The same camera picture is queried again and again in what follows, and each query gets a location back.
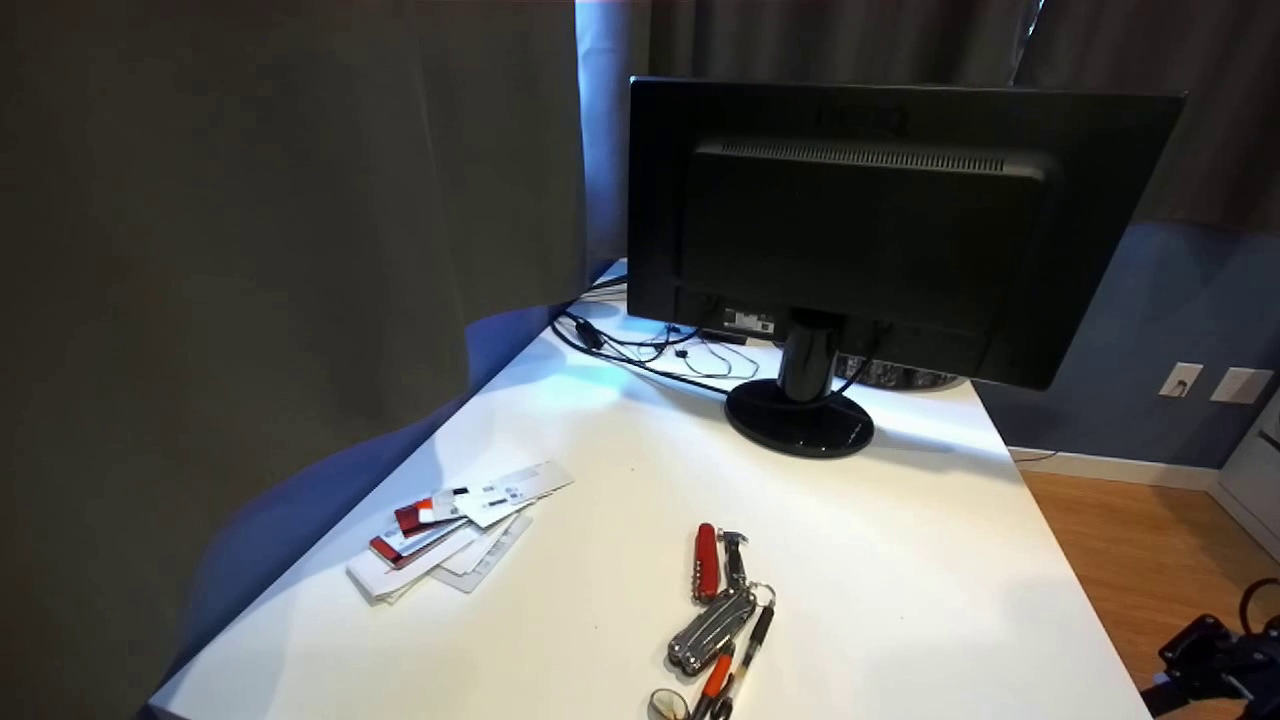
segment computer monitor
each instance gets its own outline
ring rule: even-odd
[[[1181,115],[1173,97],[634,80],[628,311],[785,348],[727,420],[850,457],[832,361],[1048,388]]]

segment red component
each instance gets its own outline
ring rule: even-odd
[[[428,522],[431,522],[431,495],[398,509],[398,525],[405,535],[428,530]]]
[[[691,601],[711,605],[718,597],[722,597],[722,542],[711,525],[699,525],[691,542]]]

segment white desk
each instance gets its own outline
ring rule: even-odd
[[[168,690],[196,720],[645,720],[695,608],[699,522],[752,535],[780,612],[736,720],[1149,715],[969,386],[853,395],[877,440],[791,461],[722,399],[560,348],[526,348]],[[345,562],[442,478],[558,461],[574,483],[460,597],[373,608]]]

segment black object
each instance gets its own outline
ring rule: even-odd
[[[850,403],[813,414],[836,352],[1045,388],[1178,113],[1173,97],[634,80],[628,307],[780,341],[776,388],[744,388],[727,420],[791,457],[874,438]]]
[[[1165,681],[1144,690],[1154,715],[1194,702],[1249,702],[1242,720],[1280,720],[1280,623],[1236,637],[1218,616],[1198,616],[1165,649]]]
[[[744,563],[744,533],[722,533],[725,543],[725,584],[727,588],[747,588],[747,563]]]
[[[912,368],[912,365],[894,365],[894,361],[850,361],[836,376],[853,376],[855,386],[867,388],[898,388],[898,392],[923,392],[923,388],[946,388],[955,386],[955,372],[937,372],[937,368]]]

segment white card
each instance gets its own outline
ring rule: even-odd
[[[351,563],[348,576],[360,584],[360,591],[370,601],[394,601],[402,588],[410,588],[414,581],[428,576],[436,563],[445,563],[447,555],[466,553],[467,543],[476,543],[480,533],[476,530],[460,530],[453,535],[445,535],[442,543],[431,543],[428,553],[414,555],[410,563],[394,569],[387,562],[382,562],[373,550],[363,550]]]
[[[488,483],[460,483],[453,490],[453,509],[467,517],[476,530],[493,530],[515,509],[536,503],[540,495],[552,495],[566,490],[567,478],[558,464],[529,464],[519,473],[510,473]]]
[[[445,569],[467,576],[493,553],[493,543],[505,542],[514,522],[519,522],[519,517],[510,517],[510,522],[493,525],[476,543],[467,543],[466,553],[447,555]]]

